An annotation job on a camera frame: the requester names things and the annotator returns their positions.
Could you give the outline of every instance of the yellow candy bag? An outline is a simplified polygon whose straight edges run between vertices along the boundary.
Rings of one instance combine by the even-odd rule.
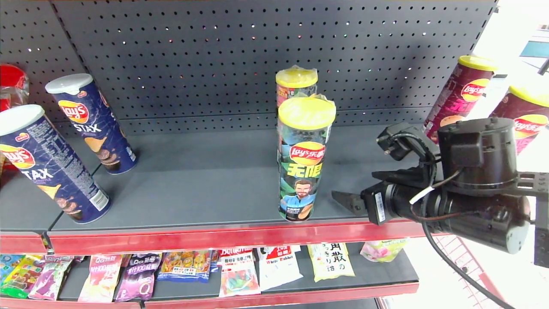
[[[339,276],[354,277],[347,246],[343,243],[307,245],[315,282]]]

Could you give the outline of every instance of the white plastic lid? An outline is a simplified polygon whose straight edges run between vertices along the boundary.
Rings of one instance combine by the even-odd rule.
[[[40,105],[29,104],[6,109],[0,113],[0,136],[24,129],[44,115]]]
[[[72,74],[50,81],[46,84],[46,91],[53,95],[68,93],[76,96],[80,92],[80,88],[89,85],[91,82],[93,82],[93,77],[89,74]]]

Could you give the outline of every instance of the barcode label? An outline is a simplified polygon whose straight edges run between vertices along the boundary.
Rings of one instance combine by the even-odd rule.
[[[101,189],[90,200],[97,210],[101,211],[109,203],[109,198]]]
[[[376,206],[378,207],[378,221],[385,221],[385,207],[383,207],[383,197],[381,192],[376,193]]]

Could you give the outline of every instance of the purple candy bag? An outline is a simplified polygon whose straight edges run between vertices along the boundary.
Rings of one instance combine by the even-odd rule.
[[[154,272],[161,260],[162,252],[132,254],[114,301],[123,302],[134,298],[149,300],[153,296]]]
[[[65,272],[70,269],[73,258],[74,256],[46,256],[46,263],[29,293],[29,298],[57,300]]]

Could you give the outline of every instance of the white cable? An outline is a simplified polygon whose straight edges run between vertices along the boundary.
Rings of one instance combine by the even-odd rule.
[[[429,186],[423,190],[421,190],[418,194],[414,195],[413,198],[410,199],[410,205],[414,205],[417,203],[417,201],[421,200],[425,195],[429,194],[429,192],[435,190],[432,186]]]

